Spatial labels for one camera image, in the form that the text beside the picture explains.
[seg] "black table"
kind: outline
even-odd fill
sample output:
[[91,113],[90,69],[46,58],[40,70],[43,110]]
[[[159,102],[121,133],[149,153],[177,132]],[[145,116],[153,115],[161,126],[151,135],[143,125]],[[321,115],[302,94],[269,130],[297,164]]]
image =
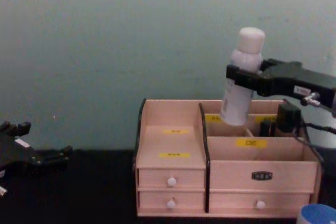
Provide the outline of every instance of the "black table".
[[[132,151],[74,151],[68,169],[40,178],[14,177],[0,199],[0,223],[296,223],[295,220],[136,219]],[[334,180],[322,203],[336,207]]]

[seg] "drawer knob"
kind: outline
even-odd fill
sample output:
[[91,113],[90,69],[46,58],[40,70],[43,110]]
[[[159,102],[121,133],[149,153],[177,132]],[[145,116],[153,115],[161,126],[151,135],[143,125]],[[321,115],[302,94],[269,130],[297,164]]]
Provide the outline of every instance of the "drawer knob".
[[264,209],[266,207],[266,203],[262,200],[257,201],[257,209]]
[[169,200],[169,201],[167,202],[167,207],[168,207],[169,209],[173,209],[173,208],[175,208],[175,207],[176,207],[176,203],[175,203],[175,201],[174,201],[173,199]]
[[167,180],[167,184],[168,184],[169,186],[176,186],[176,179],[173,178],[173,177],[169,178],[169,179]]

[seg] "wooden desk organizer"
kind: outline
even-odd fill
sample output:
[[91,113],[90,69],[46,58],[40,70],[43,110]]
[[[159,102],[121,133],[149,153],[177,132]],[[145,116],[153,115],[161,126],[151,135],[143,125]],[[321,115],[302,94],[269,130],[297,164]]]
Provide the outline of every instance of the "wooden desk organizer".
[[295,218],[318,202],[316,152],[281,131],[258,137],[282,102],[253,101],[247,123],[230,126],[219,100],[144,100],[133,157],[137,215]]

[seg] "yellow label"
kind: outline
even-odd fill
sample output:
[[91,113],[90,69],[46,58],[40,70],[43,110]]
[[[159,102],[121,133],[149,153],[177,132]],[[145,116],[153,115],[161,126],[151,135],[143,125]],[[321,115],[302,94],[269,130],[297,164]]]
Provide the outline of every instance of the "yellow label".
[[261,123],[262,121],[269,120],[275,122],[277,120],[277,115],[258,115],[256,116],[256,123]]
[[267,140],[253,138],[238,138],[236,145],[238,147],[266,148]]
[[205,122],[207,123],[222,123],[222,119],[218,114],[206,114]]
[[190,153],[159,153],[159,157],[190,157]]
[[166,134],[171,134],[171,133],[181,133],[181,134],[185,134],[188,133],[188,130],[164,130],[163,133]]

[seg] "white sticker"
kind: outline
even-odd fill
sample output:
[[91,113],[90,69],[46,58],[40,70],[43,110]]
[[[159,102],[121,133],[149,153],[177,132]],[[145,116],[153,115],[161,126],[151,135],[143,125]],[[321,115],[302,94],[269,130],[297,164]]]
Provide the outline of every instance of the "white sticker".
[[304,95],[305,97],[307,97],[307,96],[310,95],[311,90],[303,88],[303,87],[299,87],[299,86],[294,86],[294,93],[295,94],[301,94],[301,95]]
[[21,139],[19,139],[19,138],[16,139],[15,142],[18,143],[18,144],[20,144],[20,145],[22,145],[24,148],[28,148],[28,147],[30,147],[29,144],[27,144],[25,141],[23,141],[23,140],[21,140]]

